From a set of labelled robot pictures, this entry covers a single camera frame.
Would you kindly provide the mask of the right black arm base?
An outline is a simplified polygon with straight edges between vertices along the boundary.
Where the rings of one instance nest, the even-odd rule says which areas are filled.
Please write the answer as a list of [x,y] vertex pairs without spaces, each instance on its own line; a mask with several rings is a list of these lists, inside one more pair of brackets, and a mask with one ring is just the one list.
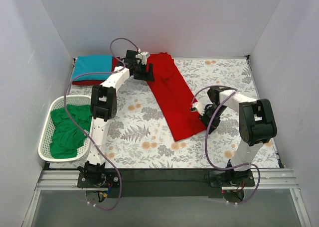
[[230,189],[222,190],[225,200],[232,203],[240,203],[244,200],[244,188],[254,187],[255,181],[250,169],[245,171],[211,171],[204,175],[204,180],[211,187],[229,187]]

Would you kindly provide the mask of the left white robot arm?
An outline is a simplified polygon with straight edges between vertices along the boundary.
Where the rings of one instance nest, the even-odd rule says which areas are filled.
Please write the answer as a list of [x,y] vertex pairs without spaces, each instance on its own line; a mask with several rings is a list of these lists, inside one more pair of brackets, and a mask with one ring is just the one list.
[[92,122],[90,130],[90,151],[87,162],[92,165],[103,165],[108,130],[117,114],[117,91],[121,85],[133,77],[135,80],[155,80],[153,64],[148,64],[149,52],[128,50],[117,67],[104,82],[92,87],[91,113]]

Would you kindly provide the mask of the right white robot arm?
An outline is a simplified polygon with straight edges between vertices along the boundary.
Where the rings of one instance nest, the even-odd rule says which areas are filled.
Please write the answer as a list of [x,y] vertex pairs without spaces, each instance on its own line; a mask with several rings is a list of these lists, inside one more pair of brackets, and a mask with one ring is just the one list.
[[[226,172],[226,182],[231,186],[239,185],[244,175],[242,172],[254,166],[253,159],[260,148],[277,135],[277,126],[271,103],[268,99],[253,99],[237,92],[236,88],[227,86],[208,86],[211,101],[209,105],[191,101],[191,111],[199,113],[199,119],[206,127],[204,151],[208,163],[215,169]],[[217,129],[220,116],[226,108],[238,113],[240,144],[235,155],[229,160],[229,167],[221,168],[212,163],[208,155],[208,135]]]

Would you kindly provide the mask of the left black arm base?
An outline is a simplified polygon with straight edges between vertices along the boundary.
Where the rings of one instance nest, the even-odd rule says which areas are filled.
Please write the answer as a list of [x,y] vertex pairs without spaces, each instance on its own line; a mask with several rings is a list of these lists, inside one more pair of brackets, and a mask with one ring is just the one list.
[[91,192],[97,194],[99,203],[108,198],[112,190],[121,187],[120,175],[116,171],[107,170],[105,163],[93,165],[87,161],[83,167],[77,167],[77,170],[77,187],[93,189]]

